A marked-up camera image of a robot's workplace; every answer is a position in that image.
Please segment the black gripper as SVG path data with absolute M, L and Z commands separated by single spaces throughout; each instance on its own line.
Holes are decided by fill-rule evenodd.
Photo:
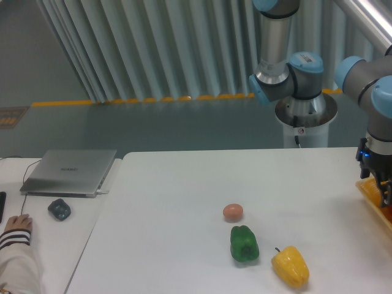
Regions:
M 380 207 L 391 206 L 391 154 L 383 155 L 374 152 L 367 146 L 367 138 L 361 138 L 356 152 L 356 160 L 360 163 L 360 178 L 373 175 L 379 183 L 381 194 Z

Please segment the striped beige sleeve forearm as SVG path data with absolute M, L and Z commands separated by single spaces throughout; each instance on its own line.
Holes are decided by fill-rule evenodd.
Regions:
M 1 235 L 1 293 L 41 292 L 30 237 L 27 229 L 12 229 Z

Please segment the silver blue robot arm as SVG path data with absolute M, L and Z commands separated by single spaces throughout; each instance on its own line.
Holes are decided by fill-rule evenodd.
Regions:
M 381 207 L 391 205 L 391 14 L 380 1 L 338 1 L 367 39 L 383 53 L 374 61 L 345 58 L 334 80 L 367 113 L 366 136 L 356 159 L 361 178 L 373 176 Z M 337 114 L 334 99 L 322 93 L 323 61 L 315 53 L 287 55 L 292 16 L 298 1 L 255 1 L 262 17 L 260 63 L 249 86 L 262 104 L 276 102 L 276 118 L 289 148 L 323 147 Z

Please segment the person's hand on mouse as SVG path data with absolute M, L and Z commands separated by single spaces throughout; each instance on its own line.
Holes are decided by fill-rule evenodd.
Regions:
M 12 216 L 8 219 L 4 232 L 12 230 L 25 230 L 32 232 L 32 218 L 29 214 L 22 214 L 19 216 Z

